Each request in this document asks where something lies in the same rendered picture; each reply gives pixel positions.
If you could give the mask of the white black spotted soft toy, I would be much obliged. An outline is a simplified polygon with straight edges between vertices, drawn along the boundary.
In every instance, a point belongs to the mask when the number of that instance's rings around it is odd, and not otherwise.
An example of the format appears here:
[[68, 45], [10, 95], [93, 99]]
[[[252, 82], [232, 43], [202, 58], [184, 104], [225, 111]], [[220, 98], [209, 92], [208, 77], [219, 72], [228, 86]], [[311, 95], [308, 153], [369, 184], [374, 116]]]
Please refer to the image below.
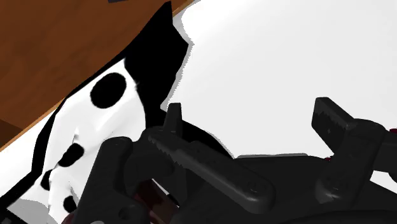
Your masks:
[[0, 207], [22, 200], [33, 205], [39, 224], [61, 224], [77, 208], [105, 140], [124, 136], [136, 141], [145, 128], [162, 124], [161, 104], [189, 51], [167, 1], [52, 113], [36, 139], [27, 185], [0, 196]]

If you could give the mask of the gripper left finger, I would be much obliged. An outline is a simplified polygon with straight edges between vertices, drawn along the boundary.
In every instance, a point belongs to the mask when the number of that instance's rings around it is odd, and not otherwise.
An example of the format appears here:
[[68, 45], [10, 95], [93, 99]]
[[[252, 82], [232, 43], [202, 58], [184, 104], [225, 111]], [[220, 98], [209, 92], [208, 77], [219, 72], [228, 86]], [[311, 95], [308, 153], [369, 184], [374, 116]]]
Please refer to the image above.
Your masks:
[[89, 175], [73, 224], [151, 224], [154, 205], [138, 194], [143, 182], [188, 169], [245, 211], [265, 214], [274, 206], [275, 188], [236, 161], [205, 144], [182, 138], [181, 105], [173, 103], [161, 127], [146, 129], [134, 143], [105, 140]]

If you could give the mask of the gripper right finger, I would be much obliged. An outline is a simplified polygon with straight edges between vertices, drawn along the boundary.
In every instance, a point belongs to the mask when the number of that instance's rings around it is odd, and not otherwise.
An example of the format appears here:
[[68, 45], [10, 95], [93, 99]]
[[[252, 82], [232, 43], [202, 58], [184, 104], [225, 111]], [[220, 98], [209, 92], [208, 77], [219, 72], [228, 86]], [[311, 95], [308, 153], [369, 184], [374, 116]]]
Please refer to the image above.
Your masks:
[[353, 118], [329, 97], [316, 98], [311, 125], [333, 152], [316, 180], [319, 203], [353, 205], [373, 171], [397, 182], [397, 129]]

